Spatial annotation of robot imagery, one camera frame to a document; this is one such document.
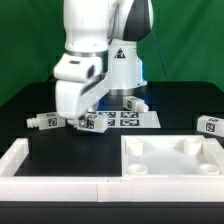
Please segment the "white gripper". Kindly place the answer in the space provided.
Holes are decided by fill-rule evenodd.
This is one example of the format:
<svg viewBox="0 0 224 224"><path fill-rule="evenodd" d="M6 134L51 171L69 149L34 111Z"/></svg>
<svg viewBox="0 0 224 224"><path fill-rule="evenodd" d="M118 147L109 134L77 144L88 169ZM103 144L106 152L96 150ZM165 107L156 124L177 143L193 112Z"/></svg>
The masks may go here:
<svg viewBox="0 0 224 224"><path fill-rule="evenodd" d="M109 92L100 57L64 54L54 68L56 111L65 119L76 119Z"/></svg>

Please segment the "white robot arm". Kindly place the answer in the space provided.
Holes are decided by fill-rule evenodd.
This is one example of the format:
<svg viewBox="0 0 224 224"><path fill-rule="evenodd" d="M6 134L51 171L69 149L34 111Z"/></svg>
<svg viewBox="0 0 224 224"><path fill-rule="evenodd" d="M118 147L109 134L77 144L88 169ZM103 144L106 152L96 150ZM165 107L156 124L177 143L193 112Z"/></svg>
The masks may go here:
<svg viewBox="0 0 224 224"><path fill-rule="evenodd" d="M69 120L106 94L144 88L137 43L153 27L151 0L64 0L65 53L54 67L56 111Z"/></svg>

